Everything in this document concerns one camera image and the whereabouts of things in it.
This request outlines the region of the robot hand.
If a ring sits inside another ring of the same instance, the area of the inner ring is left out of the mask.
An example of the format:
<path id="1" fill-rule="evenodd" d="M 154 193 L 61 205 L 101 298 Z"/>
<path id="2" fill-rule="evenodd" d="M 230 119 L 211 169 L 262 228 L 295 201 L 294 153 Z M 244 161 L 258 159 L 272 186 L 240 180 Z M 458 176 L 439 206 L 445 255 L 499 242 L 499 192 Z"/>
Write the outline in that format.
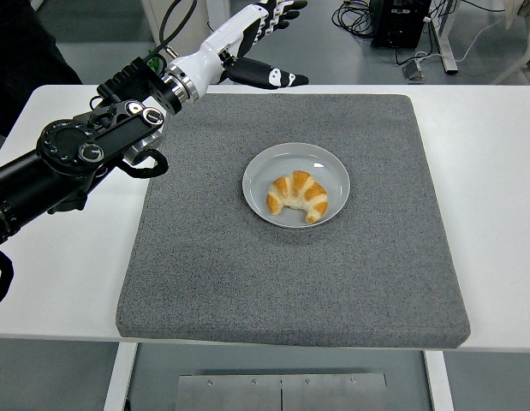
<path id="1" fill-rule="evenodd" d="M 265 36 L 297 18 L 306 1 L 258 1 L 249 4 L 215 30 L 199 49 L 167 66 L 163 81 L 184 102 L 207 93 L 212 84 L 232 80 L 265 90 L 305 86 L 309 79 L 262 63 L 246 54 Z"/>

